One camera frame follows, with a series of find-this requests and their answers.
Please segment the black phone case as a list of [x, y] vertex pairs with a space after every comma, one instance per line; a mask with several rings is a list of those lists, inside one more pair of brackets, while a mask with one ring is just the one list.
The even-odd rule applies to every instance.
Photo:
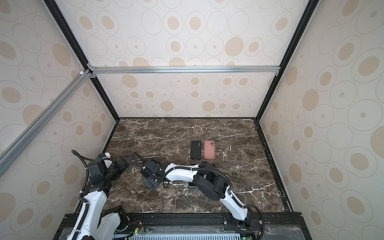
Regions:
[[201, 160], [202, 158], [201, 141], [191, 141], [190, 158], [192, 160]]

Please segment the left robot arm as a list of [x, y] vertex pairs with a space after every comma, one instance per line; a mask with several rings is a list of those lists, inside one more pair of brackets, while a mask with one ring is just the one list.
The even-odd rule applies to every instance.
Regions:
[[129, 218], [123, 207], [103, 210], [112, 183], [130, 166], [125, 159], [111, 160], [109, 153], [98, 155], [94, 160], [72, 153], [78, 157], [86, 169], [86, 180], [79, 195], [82, 205], [78, 219], [68, 240], [111, 240], [116, 231], [128, 228]]

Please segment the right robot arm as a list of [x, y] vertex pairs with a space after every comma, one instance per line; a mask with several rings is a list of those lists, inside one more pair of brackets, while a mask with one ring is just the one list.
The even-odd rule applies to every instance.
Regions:
[[161, 164], [149, 159], [142, 166], [141, 174], [146, 186], [153, 190], [165, 182], [184, 181], [197, 187], [207, 198], [221, 202], [244, 227], [249, 227], [252, 212], [233, 192], [229, 177], [212, 164], [202, 161], [199, 165], [181, 166], [173, 163]]

